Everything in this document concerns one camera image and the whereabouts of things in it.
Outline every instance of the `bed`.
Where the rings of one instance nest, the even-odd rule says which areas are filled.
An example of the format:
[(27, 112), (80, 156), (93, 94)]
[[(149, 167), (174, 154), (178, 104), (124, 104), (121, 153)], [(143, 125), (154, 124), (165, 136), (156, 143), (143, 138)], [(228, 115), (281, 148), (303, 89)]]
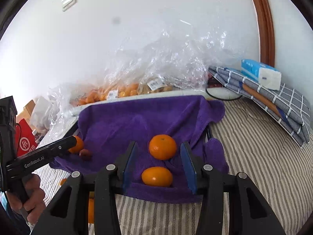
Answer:
[[(218, 124), (212, 124), (211, 130), (223, 144), (229, 173), (246, 172), (286, 234), (297, 234), (313, 208), (312, 142), (299, 148), (279, 124), (249, 99), (224, 104), (225, 116)], [(71, 118), (62, 130), (66, 131), (76, 120)], [(56, 140), (57, 134), (52, 135), (42, 144)], [(46, 204), (59, 189), (60, 180), (69, 176), (49, 165), (35, 173), (41, 177)], [(223, 234), (228, 234), (228, 203), (228, 194), (224, 193)], [(122, 234), (195, 234), (201, 209), (201, 203), (164, 204), (123, 195), (116, 195), (116, 206)], [(89, 234), (94, 234), (92, 224)]]

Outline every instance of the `barcode sticker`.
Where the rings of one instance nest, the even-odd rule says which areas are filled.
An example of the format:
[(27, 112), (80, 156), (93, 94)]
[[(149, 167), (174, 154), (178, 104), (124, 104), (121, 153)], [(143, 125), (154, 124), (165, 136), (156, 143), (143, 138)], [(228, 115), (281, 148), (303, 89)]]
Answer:
[(150, 82), (147, 83), (147, 85), (150, 87), (150, 89), (152, 91), (155, 91), (161, 87), (165, 87), (167, 86), (164, 82), (162, 82), (161, 80), (152, 80)]
[(107, 100), (116, 98), (118, 98), (118, 90), (111, 90), (106, 97)]

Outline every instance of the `red shopping bag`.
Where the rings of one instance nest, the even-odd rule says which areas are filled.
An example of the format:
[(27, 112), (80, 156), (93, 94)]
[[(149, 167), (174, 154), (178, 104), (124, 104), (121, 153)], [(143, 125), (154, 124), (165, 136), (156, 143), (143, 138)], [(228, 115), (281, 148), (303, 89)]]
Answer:
[(33, 151), (38, 144), (35, 142), (35, 136), (32, 134), (32, 129), (29, 127), (26, 120), (22, 119), (18, 123), (21, 127), (16, 125), (15, 128), (15, 146), (18, 149), (17, 156), (21, 156)]

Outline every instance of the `blue gripper pad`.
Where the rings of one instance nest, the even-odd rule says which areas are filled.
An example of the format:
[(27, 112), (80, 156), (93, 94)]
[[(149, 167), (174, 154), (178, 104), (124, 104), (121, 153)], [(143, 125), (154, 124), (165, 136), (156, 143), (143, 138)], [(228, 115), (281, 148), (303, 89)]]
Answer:
[(138, 153), (138, 145), (137, 145), (137, 143), (135, 143), (135, 145), (134, 145), (134, 147), (133, 147), (133, 149), (129, 155), (126, 167), (125, 167), (124, 172), (123, 172), (123, 191), (124, 192), (130, 186), (130, 183), (133, 179), (133, 172), (135, 170), (137, 153)]
[(180, 145), (180, 157), (183, 162), (184, 172), (188, 183), (188, 188), (193, 194), (197, 192), (197, 174), (191, 162), (189, 153), (184, 143)]

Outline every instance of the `white wall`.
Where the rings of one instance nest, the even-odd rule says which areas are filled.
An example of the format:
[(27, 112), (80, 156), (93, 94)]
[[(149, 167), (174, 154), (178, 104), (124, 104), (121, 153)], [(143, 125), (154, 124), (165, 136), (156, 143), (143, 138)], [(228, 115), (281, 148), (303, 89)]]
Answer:
[(137, 49), (159, 37), (165, 8), (204, 32), (226, 31), (228, 47), (259, 59), (252, 0), (77, 0), (66, 12), (61, 0), (29, 0), (0, 41), (0, 89), (21, 111), (49, 87), (99, 77), (121, 44)]
[(275, 67), (282, 81), (303, 93), (313, 108), (313, 31), (290, 0), (269, 0), (275, 29)]

